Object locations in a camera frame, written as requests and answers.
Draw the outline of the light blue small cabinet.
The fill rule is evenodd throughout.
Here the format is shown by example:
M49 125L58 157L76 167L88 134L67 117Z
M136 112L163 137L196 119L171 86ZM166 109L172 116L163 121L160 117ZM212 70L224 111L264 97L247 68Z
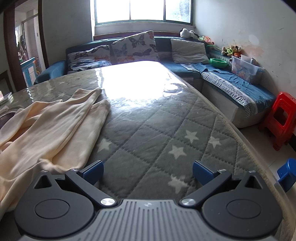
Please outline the light blue small cabinet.
M37 78L37 71L35 66L35 57L21 63L22 74L27 87L34 85Z

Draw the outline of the butterfly pillow lying flat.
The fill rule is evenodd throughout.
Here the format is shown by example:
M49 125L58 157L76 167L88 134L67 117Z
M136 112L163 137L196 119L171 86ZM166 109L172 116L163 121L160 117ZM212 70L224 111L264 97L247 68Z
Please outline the butterfly pillow lying flat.
M67 55L67 74L111 65L111 53L108 45Z

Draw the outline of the window with green frame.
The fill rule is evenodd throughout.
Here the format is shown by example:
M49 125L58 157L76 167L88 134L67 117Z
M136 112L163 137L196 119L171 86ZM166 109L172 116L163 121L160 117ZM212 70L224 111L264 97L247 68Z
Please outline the window with green frame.
M134 0L94 1L96 25L121 22L193 22L193 1Z

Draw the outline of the colourful plush toys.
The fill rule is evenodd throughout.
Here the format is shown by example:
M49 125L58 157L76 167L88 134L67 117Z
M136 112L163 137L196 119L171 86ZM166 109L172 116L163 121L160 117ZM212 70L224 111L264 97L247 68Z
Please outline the colourful plush toys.
M212 39L208 36L199 36L199 41L203 41L209 45L215 45L215 43L212 41Z

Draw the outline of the clear plastic storage box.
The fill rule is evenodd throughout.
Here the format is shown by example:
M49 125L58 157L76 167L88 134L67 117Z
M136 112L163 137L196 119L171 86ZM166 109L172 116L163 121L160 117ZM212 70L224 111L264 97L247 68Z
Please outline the clear plastic storage box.
M237 57L232 57L231 72L241 79L251 84L259 84L265 69L244 61Z

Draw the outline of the brown plush toys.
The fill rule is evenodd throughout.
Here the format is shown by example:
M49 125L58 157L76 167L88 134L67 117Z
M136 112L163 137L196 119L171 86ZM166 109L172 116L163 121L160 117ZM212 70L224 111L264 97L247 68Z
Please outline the brown plush toys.
M221 54L227 57L241 57L241 47L237 45L231 45L230 47L226 48L225 46L222 48Z

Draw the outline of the grey star quilted tablecloth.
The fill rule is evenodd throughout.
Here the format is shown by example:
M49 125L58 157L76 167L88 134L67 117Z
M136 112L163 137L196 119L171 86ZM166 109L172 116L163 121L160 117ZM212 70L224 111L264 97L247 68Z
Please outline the grey star quilted tablecloth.
M67 101L78 89L96 88L110 111L83 168L104 163L94 186L117 205L98 207L65 173L42 170L15 209L1 214L1 240L291 240L294 222L282 190L248 141L161 63L91 69L21 90L1 108L8 118L1 128L36 101ZM202 187L195 161L226 169L231 181L202 206L181 206Z

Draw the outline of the blue plastic stool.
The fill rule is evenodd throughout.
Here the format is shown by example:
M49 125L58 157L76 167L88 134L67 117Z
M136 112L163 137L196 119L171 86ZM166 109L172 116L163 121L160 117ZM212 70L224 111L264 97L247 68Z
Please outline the blue plastic stool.
M288 192L296 182L296 159L289 158L278 170L278 183Z

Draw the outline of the white plush toy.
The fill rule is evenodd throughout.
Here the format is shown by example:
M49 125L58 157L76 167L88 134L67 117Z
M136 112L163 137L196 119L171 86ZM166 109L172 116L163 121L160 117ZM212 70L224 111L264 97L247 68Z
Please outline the white plush toy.
M186 28L183 28L180 31L180 37L184 38L184 39L192 39L192 40L198 40L199 39L199 35L195 33L195 31L193 30L188 30Z

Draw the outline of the blue corner sofa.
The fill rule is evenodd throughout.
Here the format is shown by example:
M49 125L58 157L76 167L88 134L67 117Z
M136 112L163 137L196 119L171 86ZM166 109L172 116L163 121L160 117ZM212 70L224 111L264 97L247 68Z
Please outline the blue corner sofa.
M171 53L171 39L180 39L170 36L155 36L157 49L162 63L168 70L183 78L190 85L201 92L238 128L255 125L272 107L276 97L259 84L251 84L230 70L231 62L227 59L225 70L215 69L212 65L202 67L201 64L174 63ZM61 77L70 73L69 55L76 52L85 52L97 46L108 45L110 60L117 64L111 48L112 43L120 38L111 38L89 42L66 49L66 60L54 63L43 71L34 84L42 83L50 79Z

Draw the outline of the butterfly pillow upright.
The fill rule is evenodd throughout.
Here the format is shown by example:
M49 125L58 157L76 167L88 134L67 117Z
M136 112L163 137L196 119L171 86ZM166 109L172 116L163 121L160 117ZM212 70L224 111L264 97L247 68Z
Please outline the butterfly pillow upright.
M127 36L111 44L118 64L136 61L159 61L152 30Z

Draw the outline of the cream knit garment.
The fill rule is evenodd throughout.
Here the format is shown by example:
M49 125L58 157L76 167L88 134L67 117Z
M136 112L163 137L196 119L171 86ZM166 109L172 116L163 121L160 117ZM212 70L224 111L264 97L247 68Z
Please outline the cream knit garment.
M15 209L36 175L82 169L110 111L101 89L78 89L67 101L36 101L1 128L1 214Z

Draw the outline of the red plastic stool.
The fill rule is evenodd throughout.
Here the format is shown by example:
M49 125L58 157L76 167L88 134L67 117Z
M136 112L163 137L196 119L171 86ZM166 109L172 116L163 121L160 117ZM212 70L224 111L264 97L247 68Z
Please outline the red plastic stool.
M273 135L273 148L279 151L291 139L295 129L295 98L287 92L280 92L260 128L268 129Z

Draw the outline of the green plastic bowl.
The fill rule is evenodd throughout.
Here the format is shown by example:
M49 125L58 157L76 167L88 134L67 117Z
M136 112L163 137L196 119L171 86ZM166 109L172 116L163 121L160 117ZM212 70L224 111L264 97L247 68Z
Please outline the green plastic bowl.
M210 58L210 64L215 68L226 68L228 66L227 61L218 58Z

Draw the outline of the grey cushion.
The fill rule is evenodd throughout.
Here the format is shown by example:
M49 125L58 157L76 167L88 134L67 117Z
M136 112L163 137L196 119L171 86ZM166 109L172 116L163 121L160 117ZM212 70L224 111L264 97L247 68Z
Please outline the grey cushion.
M171 39L171 55L179 64L209 64L205 44L181 39Z

